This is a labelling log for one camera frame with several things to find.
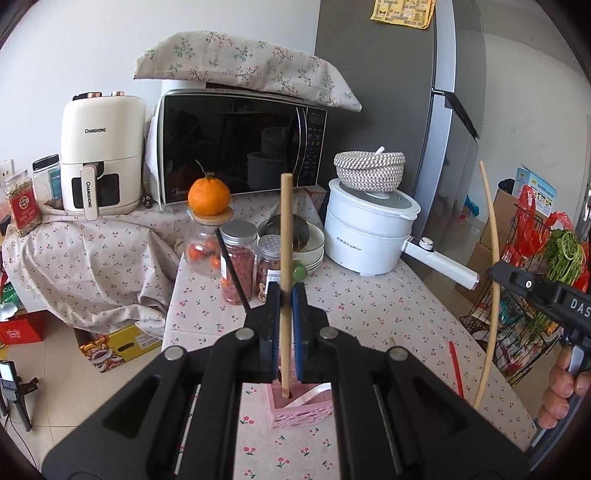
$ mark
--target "red stick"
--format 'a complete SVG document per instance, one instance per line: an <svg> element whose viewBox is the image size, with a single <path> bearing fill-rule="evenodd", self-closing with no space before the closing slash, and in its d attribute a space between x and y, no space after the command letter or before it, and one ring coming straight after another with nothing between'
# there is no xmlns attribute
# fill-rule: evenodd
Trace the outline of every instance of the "red stick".
<svg viewBox="0 0 591 480"><path fill-rule="evenodd" d="M456 371L457 394L464 399L464 387L462 386L462 375L460 373L460 365L457 363L456 346L453 342L449 342L449 352L452 355L453 369Z"/></svg>

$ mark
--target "metal bolt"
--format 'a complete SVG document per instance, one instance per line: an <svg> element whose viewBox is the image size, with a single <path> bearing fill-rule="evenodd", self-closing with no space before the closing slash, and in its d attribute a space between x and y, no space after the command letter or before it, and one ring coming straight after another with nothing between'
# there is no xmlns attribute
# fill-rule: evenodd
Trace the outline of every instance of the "metal bolt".
<svg viewBox="0 0 591 480"><path fill-rule="evenodd" d="M183 349L183 347L178 346L178 345L169 346L164 351L164 358L166 360L170 360L170 361L178 360L183 355L184 355L184 349Z"/></svg>
<svg viewBox="0 0 591 480"><path fill-rule="evenodd" d="M339 331L334 327L322 327L320 329L320 336L324 340L332 340L333 338L336 338L338 334Z"/></svg>
<svg viewBox="0 0 591 480"><path fill-rule="evenodd" d="M253 329L248 327L242 327L236 330L236 338L238 340L250 340L252 337L255 336L255 332Z"/></svg>
<svg viewBox="0 0 591 480"><path fill-rule="evenodd" d="M408 358L408 352L401 346L395 346L390 350L390 358L395 362L404 362Z"/></svg>

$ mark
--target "finger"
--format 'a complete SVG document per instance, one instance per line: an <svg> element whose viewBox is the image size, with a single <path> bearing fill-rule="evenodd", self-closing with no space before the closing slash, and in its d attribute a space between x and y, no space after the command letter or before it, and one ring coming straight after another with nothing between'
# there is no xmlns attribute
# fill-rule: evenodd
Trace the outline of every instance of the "finger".
<svg viewBox="0 0 591 480"><path fill-rule="evenodd" d="M546 410L543 406L540 407L540 412L538 413L538 424L543 429L553 429L556 427L558 420L555 419L548 410Z"/></svg>
<svg viewBox="0 0 591 480"><path fill-rule="evenodd" d="M559 397L554 390L546 388L544 395L542 396L542 403L548 413L555 419L563 419L569 412L569 403L565 398Z"/></svg>
<svg viewBox="0 0 591 480"><path fill-rule="evenodd" d="M574 392L579 396L583 397L591 385L591 372L583 372L577 377Z"/></svg>
<svg viewBox="0 0 591 480"><path fill-rule="evenodd" d="M574 377L565 370L561 370L558 365L550 370L550 388L554 390L559 397L569 398L574 391Z"/></svg>
<svg viewBox="0 0 591 480"><path fill-rule="evenodd" d="M565 346L556 359L556 365L561 370L566 370L570 365L570 358L573 356L573 348L569 345Z"/></svg>

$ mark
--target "plastic jar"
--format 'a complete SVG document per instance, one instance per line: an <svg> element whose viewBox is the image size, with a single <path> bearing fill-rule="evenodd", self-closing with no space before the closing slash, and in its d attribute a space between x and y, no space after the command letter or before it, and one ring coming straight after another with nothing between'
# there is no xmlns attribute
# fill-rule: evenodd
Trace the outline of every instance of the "plastic jar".
<svg viewBox="0 0 591 480"><path fill-rule="evenodd" d="M33 162L33 189L42 205L64 208L61 199L60 156L51 155Z"/></svg>
<svg viewBox="0 0 591 480"><path fill-rule="evenodd" d="M232 220L234 211L227 208L221 214L211 217L197 216L191 209L188 213L192 221L184 237L185 260L195 273L204 277L219 278L220 245L215 229Z"/></svg>
<svg viewBox="0 0 591 480"><path fill-rule="evenodd" d="M228 249L228 254L246 299L252 297L254 267L256 256L256 226L244 220L233 220L221 229L222 238ZM240 305L240 297L226 268L226 261L221 259L222 297L232 305Z"/></svg>
<svg viewBox="0 0 591 480"><path fill-rule="evenodd" d="M267 301L272 281L281 282L281 235L265 235L258 242L255 292L260 301Z"/></svg>
<svg viewBox="0 0 591 480"><path fill-rule="evenodd" d="M41 224L41 210L35 199L33 180L27 170L4 180L4 194L18 236L25 236Z"/></svg>

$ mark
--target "power socket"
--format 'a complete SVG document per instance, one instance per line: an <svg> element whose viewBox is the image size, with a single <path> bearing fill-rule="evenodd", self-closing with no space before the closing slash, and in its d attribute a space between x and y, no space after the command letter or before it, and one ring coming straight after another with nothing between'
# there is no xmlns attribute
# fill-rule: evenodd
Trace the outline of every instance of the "power socket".
<svg viewBox="0 0 591 480"><path fill-rule="evenodd" d="M0 163L0 181L4 181L13 175L14 162L12 160L6 160L5 162Z"/></svg>

